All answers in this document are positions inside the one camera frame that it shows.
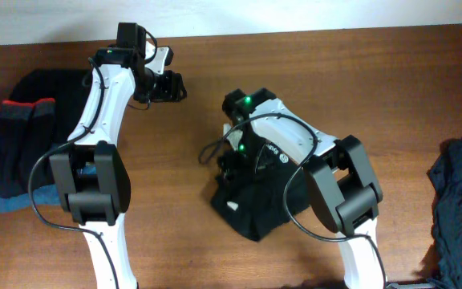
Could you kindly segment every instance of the red trim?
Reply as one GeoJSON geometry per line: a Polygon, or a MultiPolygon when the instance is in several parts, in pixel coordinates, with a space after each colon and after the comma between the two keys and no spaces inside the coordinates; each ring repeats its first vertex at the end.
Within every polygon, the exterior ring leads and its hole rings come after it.
{"type": "Polygon", "coordinates": [[[55,99],[52,98],[52,97],[49,97],[49,98],[37,100],[37,101],[35,101],[35,103],[33,105],[37,105],[37,104],[40,104],[40,103],[43,103],[43,102],[52,102],[52,103],[54,103],[55,99]]]}
{"type": "Polygon", "coordinates": [[[30,103],[18,103],[12,100],[3,100],[3,104],[6,105],[15,105],[15,106],[20,106],[20,107],[25,107],[25,108],[33,108],[33,104],[30,103]]]}

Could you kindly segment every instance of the white wall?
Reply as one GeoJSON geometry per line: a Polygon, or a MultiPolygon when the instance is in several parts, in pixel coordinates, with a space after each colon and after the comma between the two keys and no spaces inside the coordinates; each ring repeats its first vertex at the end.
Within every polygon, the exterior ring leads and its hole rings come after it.
{"type": "Polygon", "coordinates": [[[0,44],[462,23],[462,0],[0,0],[0,44]]]}

